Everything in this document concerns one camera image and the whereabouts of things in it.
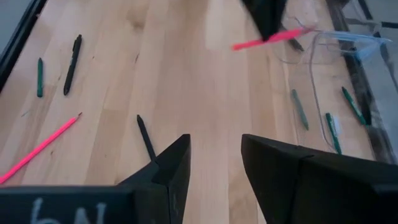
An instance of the gray floor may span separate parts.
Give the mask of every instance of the gray floor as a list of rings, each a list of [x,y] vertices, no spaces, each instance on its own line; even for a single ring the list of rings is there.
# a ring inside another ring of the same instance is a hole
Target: gray floor
[[[0,0],[0,53],[6,48],[31,0]]]

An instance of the green pen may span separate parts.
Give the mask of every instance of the green pen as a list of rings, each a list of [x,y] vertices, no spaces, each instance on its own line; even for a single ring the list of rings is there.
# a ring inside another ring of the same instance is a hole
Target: green pen
[[[294,105],[296,106],[298,114],[300,115],[301,122],[303,123],[305,129],[308,131],[310,129],[310,126],[308,125],[308,120],[307,117],[305,116],[303,106],[299,99],[299,95],[297,94],[297,91],[294,89],[292,90],[292,96],[294,100]]]
[[[359,119],[359,122],[361,122],[361,124],[365,125],[366,124],[365,118],[363,117],[359,108],[355,105],[354,100],[351,97],[351,95],[348,93],[347,89],[342,86],[341,90],[343,90],[344,97],[348,100],[348,103],[351,106],[351,109],[353,109],[356,117]]]
[[[43,60],[37,62],[37,97],[43,97]]]
[[[341,148],[337,138],[335,122],[330,113],[326,113],[326,120],[328,121],[329,130],[333,139],[333,144],[335,145],[336,152],[341,155]]]

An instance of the clear plastic container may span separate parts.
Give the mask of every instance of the clear plastic container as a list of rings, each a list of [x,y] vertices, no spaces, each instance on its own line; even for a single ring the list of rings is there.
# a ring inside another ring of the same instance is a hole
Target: clear plastic container
[[[294,107],[298,143],[336,152],[325,118],[330,113],[344,155],[396,163],[396,50],[396,44],[387,39],[347,32],[315,32],[312,44],[289,70],[290,89],[296,91],[309,127],[305,128],[299,108]],[[366,125],[359,121],[342,87],[354,99]]]

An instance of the wooden surface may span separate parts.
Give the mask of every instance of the wooden surface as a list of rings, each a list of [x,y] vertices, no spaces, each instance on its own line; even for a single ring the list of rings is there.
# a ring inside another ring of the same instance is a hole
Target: wooden surface
[[[308,0],[290,2],[289,12],[296,13]],[[307,19],[331,29],[325,2],[315,5],[317,13]],[[78,34],[83,45],[65,97]],[[6,185],[117,184],[149,162],[136,123],[140,114],[156,153],[191,134],[185,223],[265,223],[244,173],[241,135],[330,149],[315,116],[310,117],[315,128],[305,137],[296,125],[292,80],[314,108],[311,91],[303,91],[308,76],[297,78],[298,65],[282,63],[270,46],[230,49],[256,38],[238,0],[48,0],[0,94],[0,174],[71,117],[83,115]],[[39,57],[43,98],[35,94]],[[345,154],[372,159],[366,133],[339,98],[341,85],[352,91],[345,65],[327,69],[343,78],[314,77],[322,102],[334,102],[321,103],[322,110],[340,117]]]

